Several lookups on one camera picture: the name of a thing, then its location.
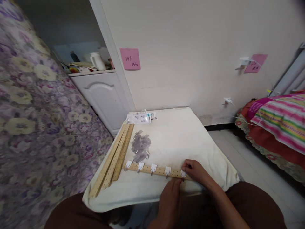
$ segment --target white cloth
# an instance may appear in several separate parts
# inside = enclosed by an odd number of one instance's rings
[[[136,132],[142,130],[142,136],[148,134],[151,139],[150,157],[145,165],[157,164],[180,169],[185,159],[199,161],[212,178],[227,191],[239,182],[236,169],[216,146],[209,133],[189,108],[176,108],[157,112],[157,119],[150,124],[134,125],[132,139]],[[133,160],[131,144],[127,149],[125,161]],[[89,192],[100,173],[105,160],[88,185],[83,202],[95,212],[127,206],[131,204],[159,201],[163,188],[170,179],[147,173],[121,171],[119,179],[109,188],[101,190],[96,198],[89,199]],[[184,181],[181,191],[188,195],[201,193],[204,188],[194,181]]]

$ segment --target pink sticky note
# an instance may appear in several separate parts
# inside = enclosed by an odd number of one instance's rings
[[[138,49],[122,49],[120,48],[121,57],[125,70],[141,69],[140,57]]]
[[[253,54],[252,59],[257,61],[260,65],[263,65],[267,56],[268,54]],[[251,64],[248,65],[245,73],[258,73],[261,67],[255,61],[251,61]]]

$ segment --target purple floral fabric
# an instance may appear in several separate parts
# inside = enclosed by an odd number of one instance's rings
[[[41,228],[113,138],[18,6],[0,0],[0,225]]]

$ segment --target brown pants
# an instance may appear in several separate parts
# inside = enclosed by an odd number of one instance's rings
[[[260,188],[246,182],[239,182],[226,194],[251,229],[286,228],[281,210]],[[51,213],[45,229],[110,229],[108,222],[111,211],[105,213],[91,211],[82,202],[82,196],[82,193],[77,194],[61,202]],[[192,228],[222,228],[212,201],[198,211],[202,212],[199,219],[188,218],[189,222],[197,222]]]

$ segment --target white cabinet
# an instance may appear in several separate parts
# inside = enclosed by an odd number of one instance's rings
[[[70,77],[94,111],[115,135],[125,121],[129,106],[116,72]]]

